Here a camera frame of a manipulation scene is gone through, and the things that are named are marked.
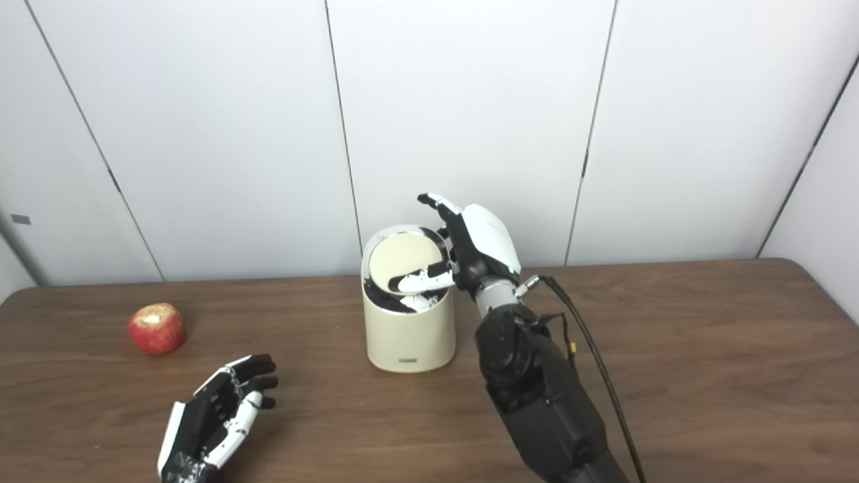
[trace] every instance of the metal connector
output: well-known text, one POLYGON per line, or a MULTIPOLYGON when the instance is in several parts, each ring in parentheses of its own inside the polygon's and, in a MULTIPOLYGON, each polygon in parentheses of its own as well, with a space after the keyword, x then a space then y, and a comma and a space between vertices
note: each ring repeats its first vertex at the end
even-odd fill
POLYGON ((523 298, 525 294, 537 285, 539 285, 539 275, 534 275, 522 283, 522 285, 516 287, 515 290, 513 290, 513 295, 515 295, 516 298, 523 298))

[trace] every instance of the wooden table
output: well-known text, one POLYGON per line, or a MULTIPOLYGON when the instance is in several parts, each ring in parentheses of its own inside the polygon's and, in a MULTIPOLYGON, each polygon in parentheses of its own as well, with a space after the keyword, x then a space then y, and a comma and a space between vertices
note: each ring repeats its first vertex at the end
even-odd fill
MULTIPOLYGON (((859 328, 799 266, 542 272, 589 322, 652 482, 859 481, 859 328)), ((229 483, 538 481, 484 393, 470 300, 456 300, 454 361, 397 375, 367 360, 358 287, 352 276, 13 295, 0 307, 0 480, 158 481, 172 402, 222 364, 270 352, 278 406, 257 419, 229 483), (184 313, 190 335, 149 357, 125 324, 160 301, 184 313)), ((527 302, 560 306, 545 288, 527 302)), ((578 361, 634 478, 593 362, 584 352, 578 361)))

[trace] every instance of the black fingers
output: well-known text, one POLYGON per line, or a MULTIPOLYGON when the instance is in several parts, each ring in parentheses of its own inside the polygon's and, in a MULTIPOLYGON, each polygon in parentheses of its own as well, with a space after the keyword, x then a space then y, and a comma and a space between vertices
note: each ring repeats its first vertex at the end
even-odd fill
POLYGON ((244 359, 239 359, 228 364, 235 371, 235 377, 239 383, 244 383, 256 376, 263 376, 274 372, 277 366, 268 354, 254 354, 244 359))
POLYGON ((252 393, 253 391, 259 391, 262 393, 267 389, 274 389, 276 387, 277 378, 274 376, 254 377, 248 381, 247 384, 242 386, 245 394, 252 393))
POLYGON ((275 404, 276 402, 273 397, 264 396, 262 403, 259 405, 259 409, 272 409, 275 404))

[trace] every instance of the trash can lid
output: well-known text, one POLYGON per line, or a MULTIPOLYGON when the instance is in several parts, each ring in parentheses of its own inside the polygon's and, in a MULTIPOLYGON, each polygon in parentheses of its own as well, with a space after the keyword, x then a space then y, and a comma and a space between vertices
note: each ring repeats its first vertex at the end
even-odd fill
POLYGON ((369 255, 369 276, 388 293, 393 277, 420 270, 442 261, 442 252, 428 236, 414 232, 394 233, 375 246, 369 255))

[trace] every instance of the robotic arm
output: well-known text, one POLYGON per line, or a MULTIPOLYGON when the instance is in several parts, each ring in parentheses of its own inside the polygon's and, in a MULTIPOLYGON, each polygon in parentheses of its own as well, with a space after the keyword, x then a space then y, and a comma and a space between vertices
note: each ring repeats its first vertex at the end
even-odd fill
POLYGON ((545 322, 521 298, 541 278, 519 285, 521 264, 504 224, 479 205, 461 210, 426 193, 451 241, 447 262, 392 278, 390 288, 419 292, 456 285, 483 321, 474 339, 486 391, 522 460, 551 483, 629 483, 606 443, 606 427, 579 382, 573 359, 551 341, 545 322))

